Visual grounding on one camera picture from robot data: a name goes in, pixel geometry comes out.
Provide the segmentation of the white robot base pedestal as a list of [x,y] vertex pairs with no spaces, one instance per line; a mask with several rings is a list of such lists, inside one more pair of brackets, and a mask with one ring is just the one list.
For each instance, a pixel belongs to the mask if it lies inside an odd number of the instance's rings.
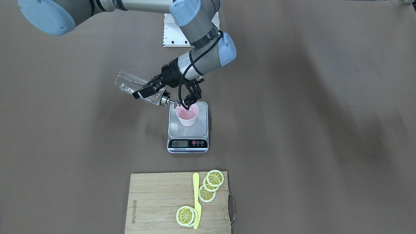
[[197,39],[196,42],[191,43],[180,28],[199,15],[199,6],[191,8],[185,6],[178,9],[171,8],[170,10],[170,13],[165,13],[164,15],[163,46],[189,46],[199,49],[210,44],[215,39],[216,33],[214,32],[213,36],[208,34]]

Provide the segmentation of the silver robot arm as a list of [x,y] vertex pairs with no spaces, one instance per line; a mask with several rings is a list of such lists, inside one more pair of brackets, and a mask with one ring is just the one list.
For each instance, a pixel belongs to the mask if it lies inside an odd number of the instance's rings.
[[73,31],[100,12],[116,9],[171,14],[191,50],[164,65],[159,75],[132,95],[144,99],[165,86],[178,87],[179,99],[188,106],[202,97],[201,77],[237,56],[230,35],[212,23],[221,3],[220,0],[19,0],[18,6],[33,26],[53,36]]

